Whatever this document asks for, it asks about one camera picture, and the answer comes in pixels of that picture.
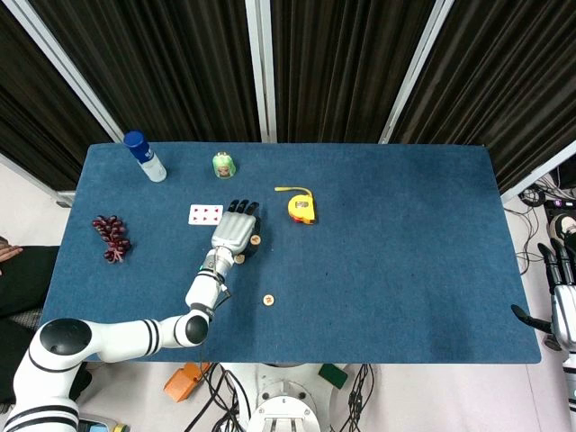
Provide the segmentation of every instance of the grape bunch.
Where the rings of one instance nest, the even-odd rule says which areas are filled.
[[[123,258],[131,248],[131,243],[127,238],[126,227],[124,222],[118,216],[111,216],[105,218],[98,216],[92,221],[92,226],[98,231],[103,242],[108,245],[108,249],[104,252],[104,259],[110,264],[117,261],[123,262]]]

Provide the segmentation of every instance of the black curtain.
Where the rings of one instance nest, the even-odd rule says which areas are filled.
[[[273,0],[279,141],[376,142],[434,0]]]
[[[75,189],[88,146],[109,138],[3,4],[0,27],[0,153],[56,190]]]
[[[244,1],[37,0],[124,131],[259,141]]]
[[[576,140],[576,3],[455,1],[392,142],[484,145],[508,189]]]

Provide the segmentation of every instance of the water bottle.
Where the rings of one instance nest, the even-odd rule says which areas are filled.
[[[138,160],[142,171],[155,183],[166,178],[167,172],[154,150],[150,148],[146,137],[139,130],[131,130],[124,135],[124,145]]]

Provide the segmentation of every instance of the robot finger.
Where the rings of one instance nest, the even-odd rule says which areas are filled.
[[[566,244],[564,244],[564,247],[566,248],[566,252],[568,252],[568,258],[570,259],[572,275],[576,275],[576,252],[571,247],[566,246]]]
[[[546,277],[548,278],[550,294],[554,295],[554,288],[556,285],[563,284],[562,274],[558,267],[558,260],[556,260],[554,252],[542,243],[538,243],[538,250],[542,254],[542,257],[544,257],[544,262],[546,264]]]
[[[252,202],[248,208],[246,209],[246,214],[254,214],[254,212],[258,209],[260,204],[258,202]]]
[[[562,274],[562,281],[567,285],[574,285],[574,274],[566,247],[556,238],[552,238],[550,242],[556,251],[556,259],[558,260],[560,273]]]
[[[228,206],[228,211],[229,212],[235,212],[236,211],[236,206],[238,205],[238,200],[234,200],[233,202],[230,203],[230,205]]]
[[[247,206],[247,204],[248,204],[248,200],[242,200],[242,201],[240,202],[240,204],[238,205],[238,208],[236,209],[236,212],[237,212],[237,213],[243,213],[243,212],[244,212],[244,209],[245,209],[246,206]]]
[[[525,323],[527,326],[543,331],[547,334],[552,334],[552,323],[550,321],[544,321],[543,319],[532,318],[530,315],[524,312],[522,308],[518,305],[513,304],[510,306],[516,318]]]

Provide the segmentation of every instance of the another robotic arm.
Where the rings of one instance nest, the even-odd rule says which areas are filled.
[[[208,334],[224,281],[234,257],[245,251],[259,231],[253,215],[258,204],[234,201],[212,236],[212,250],[186,295],[190,311],[162,321],[143,319],[98,324],[56,319],[42,326],[14,377],[16,406],[4,432],[72,432],[78,426],[77,405],[68,397],[81,363],[97,354],[107,363],[151,356],[161,348],[195,347]]]
[[[568,390],[571,428],[576,432],[576,256],[555,238],[551,241],[554,252],[542,243],[538,244],[538,249],[546,264],[546,276],[552,297],[552,322],[532,318],[517,305],[512,305],[512,310],[518,319],[528,326],[553,335],[552,339],[569,352],[563,370]]]

